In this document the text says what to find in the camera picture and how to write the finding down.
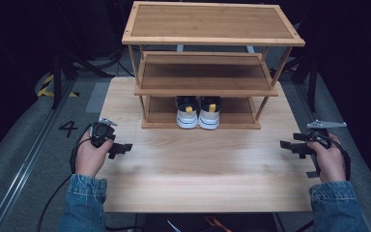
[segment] number 4 marking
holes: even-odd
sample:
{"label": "number 4 marking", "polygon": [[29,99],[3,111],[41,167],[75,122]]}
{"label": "number 4 marking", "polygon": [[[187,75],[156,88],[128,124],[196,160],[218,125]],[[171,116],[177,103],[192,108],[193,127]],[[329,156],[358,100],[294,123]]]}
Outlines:
{"label": "number 4 marking", "polygon": [[71,136],[71,131],[77,130],[77,128],[74,128],[73,126],[74,126],[74,121],[73,120],[70,120],[65,125],[61,126],[59,128],[59,130],[68,131],[67,137],[70,137]]}

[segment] gray floor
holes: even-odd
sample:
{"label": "gray floor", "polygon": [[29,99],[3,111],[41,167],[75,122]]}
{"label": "gray floor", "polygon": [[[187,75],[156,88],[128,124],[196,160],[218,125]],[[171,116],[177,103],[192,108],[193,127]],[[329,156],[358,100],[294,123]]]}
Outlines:
{"label": "gray floor", "polygon": [[[148,46],[146,49],[161,49],[161,47]],[[164,49],[176,49],[176,47],[167,46]],[[245,47],[185,47],[185,50],[201,49],[245,51]],[[261,51],[261,49],[261,47],[255,47],[256,51]],[[281,50],[282,48],[271,50],[267,60],[269,68],[276,66]],[[126,50],[120,63],[131,72],[132,68]],[[128,76],[128,73],[117,64],[104,70],[116,76]],[[289,77],[290,73],[284,73],[280,82],[301,131],[306,131],[305,125],[315,119],[343,122],[321,77],[318,78],[316,92],[316,114],[311,113],[306,104],[307,84],[293,85]],[[45,76],[37,83],[37,91],[41,88],[44,79]],[[44,204],[70,174],[71,147],[79,136],[80,130],[88,123],[97,121],[100,116],[109,82],[110,78],[96,77],[90,72],[81,72],[75,82],[64,80],[64,89],[79,93],[78,98],[67,97],[56,110],[51,110],[53,98],[40,97],[2,140],[0,144],[0,231],[36,230]],[[72,131],[71,136],[67,137],[68,132],[59,130],[59,128],[70,120],[75,122],[74,126],[79,130]],[[361,158],[352,135],[347,129],[330,131],[340,137],[341,143],[352,157],[352,182],[367,221],[371,225],[371,173],[369,168]],[[27,166],[31,167],[30,172],[24,171]],[[16,174],[23,174],[23,179]],[[14,181],[18,184],[17,188],[11,188]],[[66,187],[61,188],[48,207],[42,231],[56,230],[64,207],[65,193]],[[312,219],[310,212],[278,213],[277,215],[282,221],[282,226],[278,224],[280,231],[296,231]],[[107,214],[107,216],[109,226],[112,227],[130,226],[135,223],[133,214]]]}

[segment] wooden shoe rack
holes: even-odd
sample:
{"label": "wooden shoe rack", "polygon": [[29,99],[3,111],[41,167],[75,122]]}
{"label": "wooden shoe rack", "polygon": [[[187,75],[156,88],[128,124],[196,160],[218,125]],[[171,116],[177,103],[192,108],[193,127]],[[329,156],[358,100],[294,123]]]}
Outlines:
{"label": "wooden shoe rack", "polygon": [[[304,46],[277,5],[134,2],[128,45],[142,128],[177,129],[175,96],[221,96],[219,129],[260,129],[259,118],[293,46]],[[262,53],[145,51],[144,44],[262,46]],[[133,46],[139,45],[136,62]],[[272,46],[286,47],[271,77]],[[257,108],[253,97],[264,98]]]}

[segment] white sneaker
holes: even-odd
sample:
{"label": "white sneaker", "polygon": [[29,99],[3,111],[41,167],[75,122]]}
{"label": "white sneaker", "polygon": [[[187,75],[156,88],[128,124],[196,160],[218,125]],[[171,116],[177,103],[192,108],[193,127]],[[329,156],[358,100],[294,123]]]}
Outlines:
{"label": "white sneaker", "polygon": [[182,129],[193,129],[197,126],[198,101],[195,96],[177,96],[177,125]]}
{"label": "white sneaker", "polygon": [[221,97],[202,97],[201,111],[198,117],[198,125],[207,130],[215,130],[219,126],[219,111]]}

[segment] hand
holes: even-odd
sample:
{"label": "hand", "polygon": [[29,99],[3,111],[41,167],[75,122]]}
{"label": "hand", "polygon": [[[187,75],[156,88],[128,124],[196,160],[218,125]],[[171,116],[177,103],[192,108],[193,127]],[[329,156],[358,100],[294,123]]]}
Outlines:
{"label": "hand", "polygon": [[113,141],[109,139],[96,148],[90,142],[89,132],[86,131],[80,143],[76,156],[76,174],[95,178],[104,164],[106,154],[113,145]]}
{"label": "hand", "polygon": [[[339,143],[336,135],[330,133],[329,137]],[[320,178],[322,182],[346,181],[343,157],[334,144],[331,144],[328,149],[319,142],[308,142],[307,145],[317,153],[316,159],[321,168]]]}

